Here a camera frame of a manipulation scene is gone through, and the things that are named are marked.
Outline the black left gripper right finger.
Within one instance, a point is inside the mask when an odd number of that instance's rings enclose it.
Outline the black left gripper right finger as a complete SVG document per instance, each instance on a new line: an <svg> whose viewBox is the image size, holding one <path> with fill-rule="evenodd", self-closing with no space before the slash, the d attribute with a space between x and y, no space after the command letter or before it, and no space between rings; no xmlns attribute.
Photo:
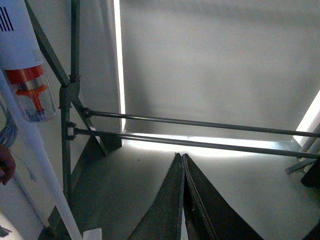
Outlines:
<svg viewBox="0 0 320 240"><path fill-rule="evenodd" d="M190 240L261 240L227 203L188 154L182 156L184 215Z"/></svg>

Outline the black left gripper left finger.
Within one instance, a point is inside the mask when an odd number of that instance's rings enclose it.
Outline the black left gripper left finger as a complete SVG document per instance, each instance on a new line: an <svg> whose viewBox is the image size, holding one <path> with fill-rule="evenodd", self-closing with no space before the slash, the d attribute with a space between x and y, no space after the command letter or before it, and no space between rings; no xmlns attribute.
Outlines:
<svg viewBox="0 0 320 240"><path fill-rule="evenodd" d="M182 231L185 168L180 153L174 155L169 170L148 211L130 240L179 240Z"/></svg>

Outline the person's hand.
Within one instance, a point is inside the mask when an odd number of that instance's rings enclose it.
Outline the person's hand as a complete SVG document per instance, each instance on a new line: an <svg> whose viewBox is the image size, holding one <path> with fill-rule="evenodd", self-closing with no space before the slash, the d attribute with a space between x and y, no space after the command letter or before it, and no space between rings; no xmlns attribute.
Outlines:
<svg viewBox="0 0 320 240"><path fill-rule="evenodd" d="M4 175L0 177L0 182L6 185L12 179L16 170L16 163L8 147L0 145L0 167Z"/></svg>

